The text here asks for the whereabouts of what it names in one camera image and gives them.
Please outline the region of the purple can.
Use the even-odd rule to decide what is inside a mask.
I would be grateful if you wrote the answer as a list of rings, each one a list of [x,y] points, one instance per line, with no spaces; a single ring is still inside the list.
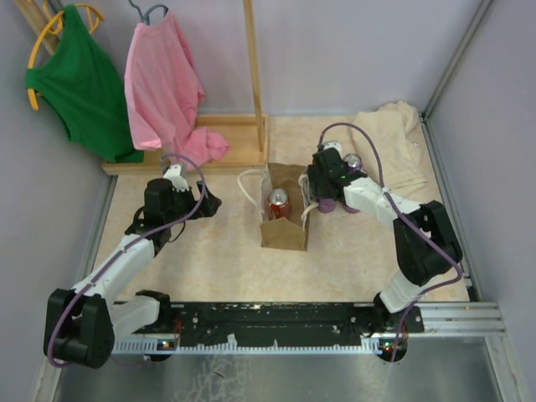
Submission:
[[[344,208],[344,210],[345,210],[346,212],[348,212],[348,213],[350,213],[350,214],[356,214],[356,213],[359,212],[358,209],[354,209],[354,208],[352,208],[352,207],[349,207],[349,206],[346,205],[346,204],[343,204],[343,208]]]
[[[343,161],[347,164],[349,173],[362,170],[363,161],[357,153],[348,153],[343,157]]]
[[[337,202],[329,198],[320,198],[318,199],[317,209],[323,214],[329,214],[333,212],[337,206]]]

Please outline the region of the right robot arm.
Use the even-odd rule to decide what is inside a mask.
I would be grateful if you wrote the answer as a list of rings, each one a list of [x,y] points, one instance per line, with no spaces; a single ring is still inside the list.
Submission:
[[[462,251],[445,206],[418,203],[391,192],[359,169],[352,170],[335,147],[319,147],[307,167],[313,198],[331,199],[385,224],[394,233],[399,271],[374,300],[375,324],[394,331],[426,292],[451,284],[441,276],[462,276]]]

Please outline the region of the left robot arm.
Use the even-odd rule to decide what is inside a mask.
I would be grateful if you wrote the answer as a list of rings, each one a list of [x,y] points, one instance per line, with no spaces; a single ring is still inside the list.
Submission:
[[[170,297],[164,293],[139,291],[123,304],[116,299],[169,243],[173,226],[216,214],[221,200],[203,179],[197,187],[199,198],[191,187],[178,188],[173,179],[149,181],[143,206],[112,254],[75,286],[51,293],[44,329],[44,355],[51,365],[97,369],[109,359],[115,342],[144,327],[165,332],[173,325]]]

